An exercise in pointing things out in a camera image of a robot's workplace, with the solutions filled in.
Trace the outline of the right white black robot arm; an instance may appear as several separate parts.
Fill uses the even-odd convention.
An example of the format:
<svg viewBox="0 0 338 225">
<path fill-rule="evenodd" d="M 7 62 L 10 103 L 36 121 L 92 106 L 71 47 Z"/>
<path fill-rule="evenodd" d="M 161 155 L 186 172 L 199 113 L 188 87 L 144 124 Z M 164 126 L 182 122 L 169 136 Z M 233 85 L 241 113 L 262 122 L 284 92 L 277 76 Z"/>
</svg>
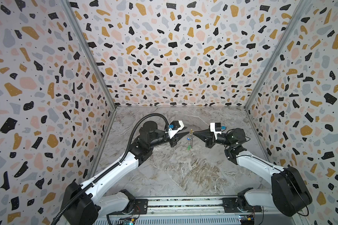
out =
<svg viewBox="0 0 338 225">
<path fill-rule="evenodd" d="M 255 206 L 263 206 L 276 208 L 291 217 L 309 208 L 313 199 L 299 171 L 294 167 L 272 164 L 245 149 L 243 144 L 249 138 L 243 129 L 234 128 L 223 133 L 219 128 L 208 128 L 193 134 L 207 148 L 223 145 L 229 161 L 254 172 L 271 185 L 267 190 L 246 188 L 239 192 L 236 200 L 238 210 L 246 212 Z"/>
</svg>

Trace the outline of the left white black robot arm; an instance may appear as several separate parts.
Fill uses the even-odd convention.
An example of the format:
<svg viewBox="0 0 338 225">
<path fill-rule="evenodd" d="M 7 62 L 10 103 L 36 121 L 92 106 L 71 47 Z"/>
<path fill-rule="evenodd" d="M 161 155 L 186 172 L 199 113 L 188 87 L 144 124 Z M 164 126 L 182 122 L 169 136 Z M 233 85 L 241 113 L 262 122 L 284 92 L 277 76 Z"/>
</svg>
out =
<svg viewBox="0 0 338 225">
<path fill-rule="evenodd" d="M 154 147 L 169 143 L 175 147 L 188 133 L 182 121 L 165 123 L 159 130 L 154 121 L 141 119 L 133 128 L 124 154 L 113 164 L 89 180 L 72 182 L 65 190 L 61 209 L 53 219 L 55 225 L 61 217 L 71 225 L 92 225 L 101 216 L 112 213 L 135 214 L 136 198 L 126 189 L 114 195 L 104 194 L 126 174 L 137 169 L 153 154 Z"/>
</svg>

